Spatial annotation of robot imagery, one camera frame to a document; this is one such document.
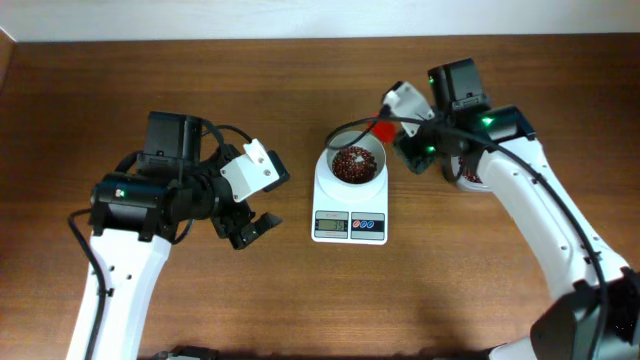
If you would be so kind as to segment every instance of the white bracket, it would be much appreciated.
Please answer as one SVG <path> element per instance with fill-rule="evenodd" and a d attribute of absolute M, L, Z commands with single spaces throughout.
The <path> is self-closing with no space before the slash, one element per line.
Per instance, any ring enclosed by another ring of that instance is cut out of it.
<path fill-rule="evenodd" d="M 220 171 L 231 185 L 235 202 L 243 201 L 280 179 L 267 150 L 258 139 L 243 147 L 245 154 L 233 159 Z"/>
<path fill-rule="evenodd" d="M 389 106 L 391 113 L 397 117 L 406 117 L 416 120 L 431 120 L 436 114 L 431 110 L 429 102 L 413 85 L 404 81 L 394 90 L 390 90 L 382 99 L 382 104 Z M 413 137 L 418 133 L 420 125 L 402 123 L 402 128 Z"/>

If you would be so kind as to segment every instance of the white wall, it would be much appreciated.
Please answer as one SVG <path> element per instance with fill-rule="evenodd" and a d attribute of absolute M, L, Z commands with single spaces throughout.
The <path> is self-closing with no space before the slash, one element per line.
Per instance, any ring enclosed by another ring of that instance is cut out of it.
<path fill-rule="evenodd" d="M 640 32 L 640 0 L 0 0 L 17 41 Z"/>

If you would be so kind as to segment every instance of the coffee beans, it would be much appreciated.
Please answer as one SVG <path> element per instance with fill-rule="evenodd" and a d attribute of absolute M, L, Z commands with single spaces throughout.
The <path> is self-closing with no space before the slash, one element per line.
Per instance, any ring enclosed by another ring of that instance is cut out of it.
<path fill-rule="evenodd" d="M 350 184 L 364 184 L 373 180 L 376 170 L 378 165 L 371 152 L 359 146 L 342 149 L 333 158 L 333 174 Z"/>
<path fill-rule="evenodd" d="M 462 157 L 458 158 L 458 165 L 464 167 L 464 161 L 462 161 Z M 469 182 L 476 183 L 476 184 L 482 184 L 482 180 L 480 180 L 480 177 L 477 174 L 472 173 L 471 170 L 469 170 L 466 167 L 463 170 L 462 176 L 465 179 L 467 179 L 467 181 L 469 181 Z"/>

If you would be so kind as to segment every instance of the coffee bean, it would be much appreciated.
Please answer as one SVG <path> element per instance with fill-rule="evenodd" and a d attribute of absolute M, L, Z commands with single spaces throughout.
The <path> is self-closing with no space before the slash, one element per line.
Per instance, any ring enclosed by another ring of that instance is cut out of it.
<path fill-rule="evenodd" d="M 364 184 L 375 176 L 378 166 L 370 151 L 359 146 L 340 150 L 333 158 L 333 174 L 350 184 Z"/>

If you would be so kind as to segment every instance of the digital display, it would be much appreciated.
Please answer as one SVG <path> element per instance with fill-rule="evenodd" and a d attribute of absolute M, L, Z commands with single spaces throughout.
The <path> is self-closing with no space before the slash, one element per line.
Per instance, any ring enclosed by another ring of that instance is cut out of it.
<path fill-rule="evenodd" d="M 343 220 L 325 220 L 325 219 L 317 219 L 318 226 L 316 226 L 317 230 L 325 230 L 325 231 L 345 231 L 345 221 Z"/>

